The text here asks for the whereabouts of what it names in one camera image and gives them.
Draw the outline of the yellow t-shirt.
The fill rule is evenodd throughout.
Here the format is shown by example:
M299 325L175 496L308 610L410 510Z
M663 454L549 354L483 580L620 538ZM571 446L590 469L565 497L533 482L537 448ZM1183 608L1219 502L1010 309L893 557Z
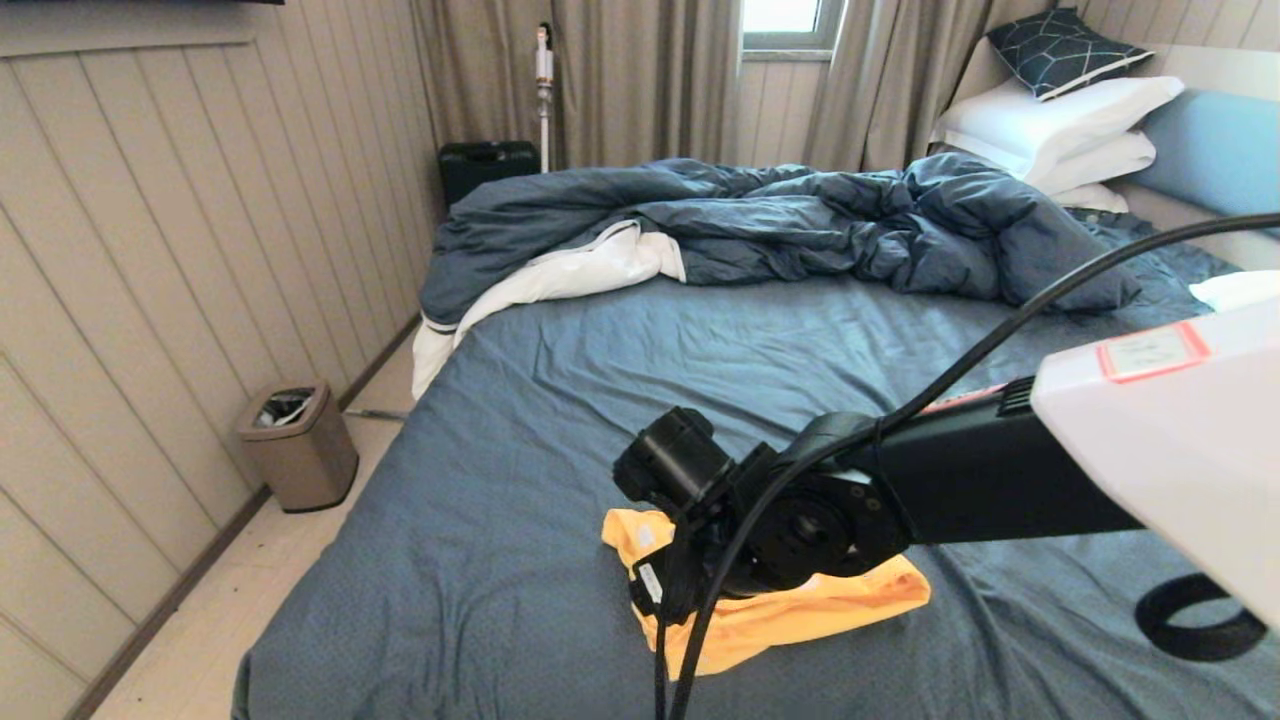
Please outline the yellow t-shirt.
M659 511L611 509L602 541L635 579L632 566L669 544L675 525ZM796 589L746 600L719 600L695 675L724 673L782 644L797 644L869 626L929 603L925 575L899 555L860 577L814 575ZM669 679L676 682L692 633L692 619L666 628Z

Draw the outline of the blue bed sheet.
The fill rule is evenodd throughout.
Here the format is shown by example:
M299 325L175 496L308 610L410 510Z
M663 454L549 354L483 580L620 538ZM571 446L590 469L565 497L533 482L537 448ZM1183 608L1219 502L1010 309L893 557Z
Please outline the blue bed sheet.
M611 470L669 407L742 456L873 416L1011 311L850 275L657 277L474 327L335 541L243 657L233 720L653 720L653 652L602 541ZM1280 641L1157 651L1133 609L1190 564L1148 532L915 547L931 602L698 680L691 720L1280 720Z

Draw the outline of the crumpled dark blue duvet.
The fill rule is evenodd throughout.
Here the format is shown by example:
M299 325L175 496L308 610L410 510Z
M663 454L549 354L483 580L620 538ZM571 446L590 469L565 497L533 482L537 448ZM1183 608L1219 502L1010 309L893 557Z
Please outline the crumpled dark blue duvet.
M689 284L850 274L1010 305L1106 250L1052 199L965 154L864 173L673 158L481 184L436 229L425 318L452 329L520 268L584 250L620 222L671 237Z

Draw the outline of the brown trash bin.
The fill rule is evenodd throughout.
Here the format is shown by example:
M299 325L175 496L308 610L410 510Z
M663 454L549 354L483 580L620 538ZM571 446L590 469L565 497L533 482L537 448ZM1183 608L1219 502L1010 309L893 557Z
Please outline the brown trash bin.
M253 428L273 393L314 388L307 411L287 427ZM316 512L342 505L360 468L358 450L325 380L275 383L261 388L236 423L236 436L260 479L284 512Z

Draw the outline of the crumpled bin bag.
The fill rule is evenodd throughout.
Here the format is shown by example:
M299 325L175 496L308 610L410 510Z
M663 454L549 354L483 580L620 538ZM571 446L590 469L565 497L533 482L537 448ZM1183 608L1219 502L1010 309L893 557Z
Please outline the crumpled bin bag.
M252 427L287 427L307 411L314 396L314 388L288 388L273 392L257 410Z

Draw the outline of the dark green suitcase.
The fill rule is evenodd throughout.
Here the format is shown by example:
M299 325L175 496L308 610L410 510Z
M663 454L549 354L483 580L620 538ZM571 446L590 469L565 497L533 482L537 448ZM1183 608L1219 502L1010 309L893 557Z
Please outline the dark green suitcase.
M447 143L436 164L448 208L480 184L541 172L540 152L529 141Z

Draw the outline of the beige curtain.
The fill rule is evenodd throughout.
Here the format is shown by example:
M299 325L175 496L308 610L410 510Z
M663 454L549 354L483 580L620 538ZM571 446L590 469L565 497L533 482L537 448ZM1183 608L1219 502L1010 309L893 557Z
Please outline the beige curtain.
M847 0L804 164L899 169L925 155L978 40L1056 0Z
M554 167L733 156L742 0L410 0L410 9L439 145L538 141L536 32L548 24Z

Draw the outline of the white stick vacuum cleaner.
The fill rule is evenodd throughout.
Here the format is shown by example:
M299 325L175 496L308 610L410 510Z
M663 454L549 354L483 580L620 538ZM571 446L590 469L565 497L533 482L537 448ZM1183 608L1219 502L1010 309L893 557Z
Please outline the white stick vacuum cleaner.
M550 172L550 113L554 92L552 28L543 22L536 32L535 85L538 94L540 173Z

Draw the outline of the large white pillow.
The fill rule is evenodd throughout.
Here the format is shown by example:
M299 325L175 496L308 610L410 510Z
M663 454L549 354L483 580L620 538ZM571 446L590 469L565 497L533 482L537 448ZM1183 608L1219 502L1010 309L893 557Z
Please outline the large white pillow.
M975 154L1028 181L1134 129L1185 90L1171 76L1120 78L1041 101L1011 78L955 102L936 122L931 142Z

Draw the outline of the dark patterned cushion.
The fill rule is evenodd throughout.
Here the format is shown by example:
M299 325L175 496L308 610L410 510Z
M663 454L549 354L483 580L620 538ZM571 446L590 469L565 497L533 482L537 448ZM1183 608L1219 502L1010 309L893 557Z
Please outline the dark patterned cushion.
M997 58L1041 102L1117 79L1155 51L1102 36L1073 8L1028 15L986 35Z

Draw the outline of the blue headboard pad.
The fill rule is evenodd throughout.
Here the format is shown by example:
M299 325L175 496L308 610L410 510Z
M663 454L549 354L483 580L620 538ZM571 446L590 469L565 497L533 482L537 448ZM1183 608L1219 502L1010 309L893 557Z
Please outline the blue headboard pad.
M1142 132L1156 155L1132 183L1220 217L1280 213L1280 102L1189 88Z

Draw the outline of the window with grey frame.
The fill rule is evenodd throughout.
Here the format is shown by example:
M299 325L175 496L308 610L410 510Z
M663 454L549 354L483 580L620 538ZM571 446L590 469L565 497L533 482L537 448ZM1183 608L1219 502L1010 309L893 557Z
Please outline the window with grey frame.
M748 61L828 61L847 0L742 0Z

